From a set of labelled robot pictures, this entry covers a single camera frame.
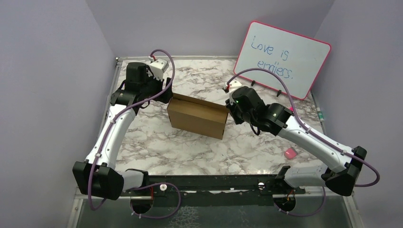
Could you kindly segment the brown cardboard box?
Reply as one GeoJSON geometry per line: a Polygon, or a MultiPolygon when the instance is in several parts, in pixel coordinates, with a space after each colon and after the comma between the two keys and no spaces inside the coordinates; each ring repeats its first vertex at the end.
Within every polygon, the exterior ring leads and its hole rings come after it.
{"type": "Polygon", "coordinates": [[[224,105],[174,94],[167,106],[171,126],[221,140],[228,118],[224,105]]]}

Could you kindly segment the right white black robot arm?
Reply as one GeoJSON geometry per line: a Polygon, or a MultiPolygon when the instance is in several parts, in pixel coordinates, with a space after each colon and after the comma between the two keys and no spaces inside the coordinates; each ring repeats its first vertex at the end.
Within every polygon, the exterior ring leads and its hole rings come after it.
{"type": "Polygon", "coordinates": [[[311,153],[323,163],[320,166],[282,168],[274,187],[280,193],[301,186],[327,187],[332,192],[351,196],[362,169],[366,150],[360,146],[341,145],[305,122],[279,103],[265,104],[257,92],[247,86],[230,83],[226,108],[235,124],[248,123],[253,132],[286,139],[311,153]]]}

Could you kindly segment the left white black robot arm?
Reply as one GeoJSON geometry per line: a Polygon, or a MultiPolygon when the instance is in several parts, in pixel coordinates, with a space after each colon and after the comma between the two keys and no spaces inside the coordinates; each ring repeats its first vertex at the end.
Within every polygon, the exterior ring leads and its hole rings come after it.
{"type": "Polygon", "coordinates": [[[117,172],[117,154],[139,110],[146,108],[151,100],[166,104],[172,98],[172,80],[163,79],[168,66],[163,59],[127,65],[125,80],[111,95],[107,119],[97,142],[84,161],[77,161],[73,166],[82,194],[116,200],[124,190],[132,189],[138,195],[148,192],[148,173],[136,169],[117,172]]]}

